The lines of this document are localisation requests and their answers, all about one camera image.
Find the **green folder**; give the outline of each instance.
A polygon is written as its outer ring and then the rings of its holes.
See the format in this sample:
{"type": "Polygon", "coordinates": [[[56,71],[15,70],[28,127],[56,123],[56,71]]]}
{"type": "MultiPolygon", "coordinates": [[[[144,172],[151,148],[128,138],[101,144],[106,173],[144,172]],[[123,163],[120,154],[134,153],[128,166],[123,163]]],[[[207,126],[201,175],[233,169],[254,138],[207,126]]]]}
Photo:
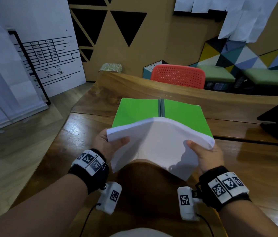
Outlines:
{"type": "Polygon", "coordinates": [[[213,137],[199,105],[167,99],[121,99],[112,127],[151,117],[166,117],[213,137]]]}

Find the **whiteboard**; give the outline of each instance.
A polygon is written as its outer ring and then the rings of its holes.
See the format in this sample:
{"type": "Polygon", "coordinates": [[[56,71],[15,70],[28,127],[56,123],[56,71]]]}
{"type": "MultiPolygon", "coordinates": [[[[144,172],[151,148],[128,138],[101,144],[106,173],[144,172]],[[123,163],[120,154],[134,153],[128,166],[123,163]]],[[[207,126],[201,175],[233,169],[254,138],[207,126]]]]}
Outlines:
{"type": "Polygon", "coordinates": [[[5,26],[17,31],[49,97],[86,82],[67,0],[0,0],[0,13],[5,26]]]}

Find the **wooden floor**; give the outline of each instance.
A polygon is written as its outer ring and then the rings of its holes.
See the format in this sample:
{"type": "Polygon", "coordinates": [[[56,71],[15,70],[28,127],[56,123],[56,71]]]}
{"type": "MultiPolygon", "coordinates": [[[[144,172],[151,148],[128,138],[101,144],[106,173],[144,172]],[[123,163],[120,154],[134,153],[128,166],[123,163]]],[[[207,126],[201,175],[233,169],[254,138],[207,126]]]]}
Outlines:
{"type": "Polygon", "coordinates": [[[48,110],[3,128],[0,133],[0,215],[5,213],[34,173],[73,105],[93,83],[50,98],[48,110]]]}

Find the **person's right hand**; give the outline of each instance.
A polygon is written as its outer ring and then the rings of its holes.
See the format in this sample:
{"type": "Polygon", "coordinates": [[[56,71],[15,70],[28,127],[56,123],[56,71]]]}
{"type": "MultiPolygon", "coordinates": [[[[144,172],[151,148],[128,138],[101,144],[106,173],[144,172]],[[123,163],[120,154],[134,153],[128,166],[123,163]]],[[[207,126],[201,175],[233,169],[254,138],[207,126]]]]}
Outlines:
{"type": "Polygon", "coordinates": [[[191,140],[188,140],[186,143],[188,147],[195,151],[198,156],[200,175],[210,169],[223,166],[225,164],[223,160],[223,152],[217,144],[215,144],[211,150],[206,150],[191,140]]]}

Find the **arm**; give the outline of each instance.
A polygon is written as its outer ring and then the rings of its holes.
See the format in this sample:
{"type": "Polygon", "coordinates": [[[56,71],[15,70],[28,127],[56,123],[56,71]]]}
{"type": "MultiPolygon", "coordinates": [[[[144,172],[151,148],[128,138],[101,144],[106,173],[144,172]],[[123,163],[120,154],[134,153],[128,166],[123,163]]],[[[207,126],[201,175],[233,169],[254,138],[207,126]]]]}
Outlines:
{"type": "MultiPolygon", "coordinates": [[[[95,138],[93,148],[109,163],[114,152],[129,141],[129,137],[125,137],[108,143],[105,129],[95,138]]],[[[76,175],[67,174],[0,216],[0,236],[61,236],[87,195],[86,184],[76,175]]]]}
{"type": "MultiPolygon", "coordinates": [[[[200,175],[224,165],[223,152],[217,144],[212,150],[192,141],[187,141],[187,145],[198,156],[200,175]]],[[[219,211],[219,215],[229,237],[278,237],[278,226],[250,201],[231,202],[219,211]]]]}

